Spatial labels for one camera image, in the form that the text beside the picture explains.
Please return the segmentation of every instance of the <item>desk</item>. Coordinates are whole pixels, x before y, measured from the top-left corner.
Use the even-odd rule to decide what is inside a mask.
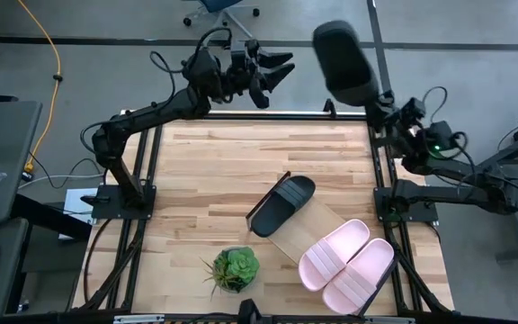
[[[127,144],[124,160],[132,168],[138,136]],[[371,151],[361,122],[175,121],[164,127],[157,163],[156,210],[143,243],[132,308],[136,313],[237,313],[240,301],[253,298],[266,314],[331,315],[320,292],[303,288],[297,265],[269,239],[246,230],[245,215],[285,171],[309,176],[317,184],[320,202],[346,220],[364,221],[374,238],[384,235],[375,216]],[[147,169],[147,159],[143,166]],[[424,181],[402,169],[398,172],[401,178]],[[424,224],[408,227],[418,273],[452,308],[436,236]],[[89,271],[90,294],[112,269],[120,229],[121,222],[112,221],[98,241]],[[216,292],[211,299],[213,282],[203,283],[208,275],[201,259],[211,261],[222,249],[242,245],[250,246],[259,259],[257,279],[240,294]],[[82,282],[80,278],[74,307],[83,304]],[[405,276],[403,285],[411,304]],[[395,312],[389,280],[367,315]]]
[[[0,316],[8,307],[28,230],[27,221],[21,219],[9,220],[0,225]],[[17,305],[10,305],[10,307],[16,308]]]
[[[90,231],[89,225],[16,194],[40,112],[40,103],[0,103],[0,171],[7,174],[0,182],[0,316],[16,311],[24,280],[23,243],[31,225],[79,239],[87,239]]]
[[[0,182],[0,222],[9,218],[40,113],[40,103],[0,103],[0,171],[7,174]]]

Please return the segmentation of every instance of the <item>concrete floor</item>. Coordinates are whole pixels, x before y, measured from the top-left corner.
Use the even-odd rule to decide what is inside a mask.
[[[178,0],[59,0],[25,1],[54,36],[196,40],[208,24],[185,28],[183,15],[196,7]],[[260,41],[308,41],[320,24],[344,19],[353,24],[362,41],[373,41],[365,0],[249,0],[260,4],[262,15],[237,16]],[[518,44],[517,0],[375,0],[380,33],[385,42]],[[40,36],[34,23],[14,1],[0,0],[0,35]],[[446,86],[450,97],[436,120],[444,119],[456,131],[469,135],[467,151],[479,162],[496,151],[496,144],[518,125],[518,49],[509,50],[401,50],[385,52],[389,81],[397,100],[421,98],[432,86]],[[151,50],[159,50],[177,67],[191,47],[58,46],[65,81],[49,136],[38,159],[51,174],[65,174],[88,153],[79,144],[79,131],[124,108],[138,108],[166,98],[167,75],[153,68]],[[272,110],[318,111],[329,96],[310,48],[274,48],[295,54],[296,70],[271,95]],[[377,67],[375,49],[367,49]],[[228,59],[226,53],[217,54]],[[48,45],[0,44],[0,94],[36,100],[49,107],[55,59]],[[428,103],[432,113],[437,103]],[[214,109],[253,109],[249,98],[236,98]],[[342,110],[353,110],[341,106]],[[40,118],[42,132],[47,112]],[[78,174],[92,174],[82,166]],[[38,169],[36,177],[42,176]],[[437,179],[428,178],[431,185]],[[73,181],[68,187],[89,187],[97,181]],[[62,200],[65,191],[53,191],[45,182],[22,191],[42,202]],[[437,206],[451,293],[458,311],[471,315],[518,320],[518,262],[498,265],[497,252],[518,246],[512,218],[459,205]],[[36,281],[38,310],[60,311],[70,285],[65,272],[42,274]],[[50,278],[66,284],[56,284]]]

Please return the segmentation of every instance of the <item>green succulent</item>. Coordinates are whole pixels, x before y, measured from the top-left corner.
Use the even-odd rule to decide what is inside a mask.
[[[215,281],[211,296],[217,286],[239,293],[251,283],[259,269],[259,261],[249,247],[221,251],[213,261],[213,265],[202,261],[209,268],[210,274],[205,281],[211,279]]]
[[[228,275],[236,275],[244,283],[249,284],[259,270],[259,261],[249,247],[234,249],[228,253]]]

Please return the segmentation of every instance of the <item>office chair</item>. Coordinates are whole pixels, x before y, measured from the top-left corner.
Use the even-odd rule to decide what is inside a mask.
[[[253,35],[247,28],[230,12],[231,9],[241,9],[253,7],[252,5],[235,5],[242,0],[199,0],[202,4],[197,11],[188,13],[183,18],[183,24],[187,27],[191,26],[192,19],[201,18],[210,14],[216,15],[217,19],[211,28],[219,27],[221,25],[227,26],[228,19],[231,20],[248,38],[253,38]],[[253,16],[258,17],[261,12],[259,8],[253,8]]]

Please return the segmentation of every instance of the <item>wooden plank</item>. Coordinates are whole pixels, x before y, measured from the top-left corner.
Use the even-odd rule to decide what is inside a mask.
[[[344,223],[341,216],[313,197],[285,221],[269,240],[298,264],[305,251]]]
[[[129,167],[137,143],[138,136],[128,141],[124,160]],[[291,170],[316,182],[313,202],[321,203],[321,208],[333,211],[343,221],[360,219],[369,226],[372,237],[383,237],[372,200],[375,181],[370,152],[366,126],[352,121],[166,124],[155,178],[156,210],[147,224],[133,311],[237,313],[239,302],[253,298],[263,313],[332,314],[320,292],[308,292],[301,286],[297,265],[289,256],[269,239],[247,231],[245,215],[285,171]],[[401,178],[423,181],[400,167],[397,171]],[[336,227],[331,222],[322,226]],[[112,268],[120,229],[121,222],[114,220],[99,239],[89,271],[91,293]],[[409,224],[409,236],[417,271],[442,303],[452,308],[436,236],[424,224],[414,223]],[[240,294],[216,292],[211,299],[212,283],[202,282],[207,274],[201,260],[211,261],[222,249],[234,246],[249,246],[255,251],[261,264],[258,277]],[[295,255],[303,248],[296,248]],[[74,307],[83,304],[82,282],[79,280]],[[405,276],[403,284],[408,295]],[[395,314],[390,281],[367,314]]]

